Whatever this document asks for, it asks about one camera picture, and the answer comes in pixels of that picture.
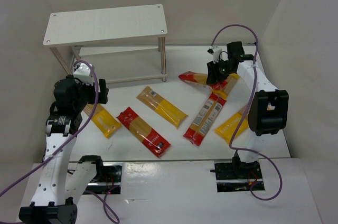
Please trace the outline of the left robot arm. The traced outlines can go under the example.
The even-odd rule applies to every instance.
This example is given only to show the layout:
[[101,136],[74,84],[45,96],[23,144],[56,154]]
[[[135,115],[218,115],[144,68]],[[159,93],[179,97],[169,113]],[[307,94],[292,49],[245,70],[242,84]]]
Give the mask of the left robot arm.
[[68,75],[55,83],[55,101],[46,121],[46,149],[42,173],[31,203],[21,207],[23,223],[75,223],[77,204],[87,184],[100,177],[103,165],[98,155],[85,155],[80,168],[67,179],[69,159],[80,133],[85,106],[106,104],[108,88],[95,76]]

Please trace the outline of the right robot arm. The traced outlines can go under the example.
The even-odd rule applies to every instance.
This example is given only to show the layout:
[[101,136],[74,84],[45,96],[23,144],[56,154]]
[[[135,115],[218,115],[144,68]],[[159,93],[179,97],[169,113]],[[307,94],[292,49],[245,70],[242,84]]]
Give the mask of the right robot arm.
[[223,50],[218,46],[209,47],[208,53],[213,56],[213,60],[207,64],[208,85],[220,83],[235,73],[251,88],[249,110],[243,115],[251,131],[247,145],[236,149],[232,158],[234,175],[244,179],[258,167],[259,153],[268,136],[286,127],[289,95],[267,79],[257,66],[256,57],[245,54],[240,41],[227,44],[226,60],[222,58]]

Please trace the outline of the red spaghetti bag top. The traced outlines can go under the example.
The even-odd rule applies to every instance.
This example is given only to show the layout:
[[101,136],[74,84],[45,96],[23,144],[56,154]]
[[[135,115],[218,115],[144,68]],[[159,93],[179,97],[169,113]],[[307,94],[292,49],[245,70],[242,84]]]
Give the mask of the red spaghetti bag top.
[[183,82],[195,84],[199,87],[207,88],[213,92],[226,92],[226,88],[229,86],[226,80],[208,85],[206,83],[207,78],[207,74],[193,71],[187,71],[179,75],[179,79]]

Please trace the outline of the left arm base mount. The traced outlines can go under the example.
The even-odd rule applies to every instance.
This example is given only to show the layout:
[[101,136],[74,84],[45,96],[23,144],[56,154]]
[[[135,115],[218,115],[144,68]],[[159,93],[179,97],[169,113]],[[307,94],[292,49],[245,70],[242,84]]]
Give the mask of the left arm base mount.
[[90,181],[86,191],[97,195],[120,194],[123,164],[118,162],[107,162],[102,167],[102,176]]

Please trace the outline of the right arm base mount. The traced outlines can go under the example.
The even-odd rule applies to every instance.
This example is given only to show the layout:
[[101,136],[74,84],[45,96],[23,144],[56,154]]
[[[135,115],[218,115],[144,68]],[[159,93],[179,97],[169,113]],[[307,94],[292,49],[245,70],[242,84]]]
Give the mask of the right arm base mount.
[[259,163],[255,163],[248,170],[236,173],[232,163],[215,162],[210,173],[215,175],[217,192],[264,191],[264,181]]

